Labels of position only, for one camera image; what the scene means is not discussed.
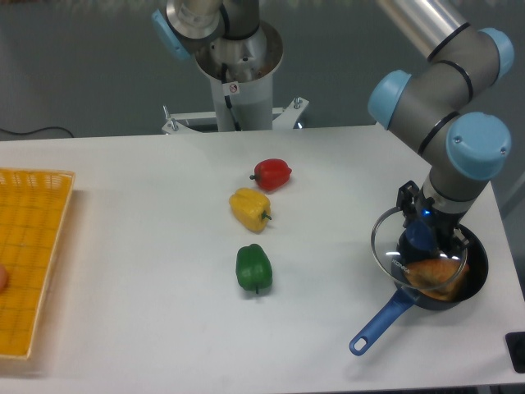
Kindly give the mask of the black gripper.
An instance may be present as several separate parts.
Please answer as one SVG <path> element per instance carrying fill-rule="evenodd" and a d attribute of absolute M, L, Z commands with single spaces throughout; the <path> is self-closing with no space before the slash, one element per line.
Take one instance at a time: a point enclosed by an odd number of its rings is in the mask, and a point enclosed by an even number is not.
<path fill-rule="evenodd" d="M 459 228 L 466 202 L 447 199 L 426 180 L 408 181 L 398 189 L 396 207 L 404 216 L 398 245 L 402 250 L 444 250 L 449 258 L 465 259 L 470 240 Z"/>

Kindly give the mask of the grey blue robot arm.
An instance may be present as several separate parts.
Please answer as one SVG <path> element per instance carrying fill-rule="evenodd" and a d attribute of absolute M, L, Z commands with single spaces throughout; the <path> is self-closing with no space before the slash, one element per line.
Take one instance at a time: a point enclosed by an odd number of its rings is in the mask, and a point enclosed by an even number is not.
<path fill-rule="evenodd" d="M 475 30 L 447 1 L 382 1 L 380 8 L 430 64 L 417 77 L 392 71 L 367 104 L 379 125 L 431 167 L 422 187 L 399 191 L 402 246 L 413 254 L 453 254 L 470 244 L 461 218 L 511 149 L 502 121 L 462 108 L 509 71 L 514 47 L 501 31 Z M 300 98 L 272 113 L 283 44 L 260 19 L 258 2 L 170 1 L 152 23 L 174 57 L 193 57 L 210 80 L 220 131 L 287 130 L 297 122 L 306 106 Z"/>

